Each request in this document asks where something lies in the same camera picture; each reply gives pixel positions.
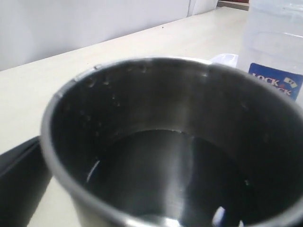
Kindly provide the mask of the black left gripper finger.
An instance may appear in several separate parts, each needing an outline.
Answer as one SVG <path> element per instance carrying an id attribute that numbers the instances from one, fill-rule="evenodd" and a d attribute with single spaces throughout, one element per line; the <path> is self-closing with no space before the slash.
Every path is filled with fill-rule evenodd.
<path id="1" fill-rule="evenodd" d="M 0 225 L 26 227 L 52 178 L 34 137 L 0 156 Z"/>

